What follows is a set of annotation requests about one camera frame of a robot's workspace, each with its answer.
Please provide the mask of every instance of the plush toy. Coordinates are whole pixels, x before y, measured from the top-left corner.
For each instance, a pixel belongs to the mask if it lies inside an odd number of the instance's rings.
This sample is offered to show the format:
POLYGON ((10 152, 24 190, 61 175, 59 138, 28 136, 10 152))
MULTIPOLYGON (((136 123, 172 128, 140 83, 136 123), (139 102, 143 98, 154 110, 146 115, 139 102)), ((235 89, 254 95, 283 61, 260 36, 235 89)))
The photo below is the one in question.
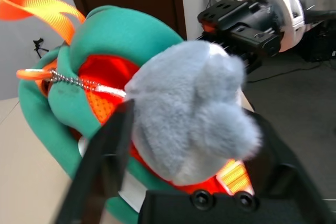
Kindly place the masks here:
MULTIPOLYGON (((229 159, 251 157, 260 144, 240 106, 244 65, 237 57, 216 44, 184 42, 135 10, 102 6, 84 18, 58 0, 0 0, 0 19, 33 15, 65 43, 18 72, 19 100, 31 129, 71 177, 81 160, 78 140, 89 140, 117 104, 134 99, 128 172, 138 182, 229 193, 221 169, 229 159), (75 31, 62 13, 82 24, 75 31)), ((137 222, 121 197, 107 209, 123 223, 137 222)))
POLYGON ((205 41, 182 42, 145 63, 125 91, 135 100, 133 142, 148 167, 186 186, 229 159, 253 156, 259 131, 240 106, 243 80, 243 62, 205 41))

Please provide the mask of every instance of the orange strap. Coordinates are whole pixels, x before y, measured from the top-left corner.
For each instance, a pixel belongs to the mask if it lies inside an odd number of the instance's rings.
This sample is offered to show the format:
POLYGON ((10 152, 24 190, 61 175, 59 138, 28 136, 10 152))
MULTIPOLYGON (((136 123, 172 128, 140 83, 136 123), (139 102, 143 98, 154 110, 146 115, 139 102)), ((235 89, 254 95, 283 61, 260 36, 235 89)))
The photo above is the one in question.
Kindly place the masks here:
POLYGON ((63 13, 75 16, 81 23, 85 21, 80 11, 60 0, 0 0, 0 20, 12 21, 36 16, 71 44, 75 28, 63 13))

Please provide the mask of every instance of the gray plush toy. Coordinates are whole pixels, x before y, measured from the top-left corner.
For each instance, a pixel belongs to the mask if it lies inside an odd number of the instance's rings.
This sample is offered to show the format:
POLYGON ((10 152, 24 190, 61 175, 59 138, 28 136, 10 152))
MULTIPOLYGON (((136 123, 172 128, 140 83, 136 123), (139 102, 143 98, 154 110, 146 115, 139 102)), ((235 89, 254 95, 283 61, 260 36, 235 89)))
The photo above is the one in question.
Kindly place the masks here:
POLYGON ((240 106, 244 65, 205 41, 186 41, 149 60, 125 86, 135 100, 133 142, 146 164, 177 186, 247 159, 260 131, 240 106))

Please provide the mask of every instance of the gray floor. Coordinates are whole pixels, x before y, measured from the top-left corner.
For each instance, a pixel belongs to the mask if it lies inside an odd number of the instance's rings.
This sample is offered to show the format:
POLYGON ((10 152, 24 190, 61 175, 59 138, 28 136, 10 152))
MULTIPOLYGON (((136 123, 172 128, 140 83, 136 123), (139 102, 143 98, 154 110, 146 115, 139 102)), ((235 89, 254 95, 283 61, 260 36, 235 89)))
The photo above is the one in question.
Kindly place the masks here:
MULTIPOLYGON (((328 64, 247 84, 244 90, 256 112, 297 154, 323 197, 335 199, 336 70, 328 64)), ((293 54, 280 54, 265 60, 248 80, 315 65, 293 54)))

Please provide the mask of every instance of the metal chain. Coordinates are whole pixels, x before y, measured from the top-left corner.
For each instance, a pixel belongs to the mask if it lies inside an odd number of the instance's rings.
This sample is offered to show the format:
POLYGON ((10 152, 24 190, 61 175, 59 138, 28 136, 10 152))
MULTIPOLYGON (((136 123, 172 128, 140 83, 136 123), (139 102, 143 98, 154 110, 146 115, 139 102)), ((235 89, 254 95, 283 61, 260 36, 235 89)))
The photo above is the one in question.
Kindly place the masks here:
POLYGON ((64 76, 63 74, 57 72, 55 69, 51 69, 51 73, 53 75, 53 77, 51 78, 52 82, 63 81, 69 84, 74 84, 76 86, 79 86, 82 89, 91 90, 91 91, 94 91, 96 87, 100 85, 99 83, 96 83, 94 81, 83 80, 83 79, 79 79, 78 77, 68 78, 64 76))

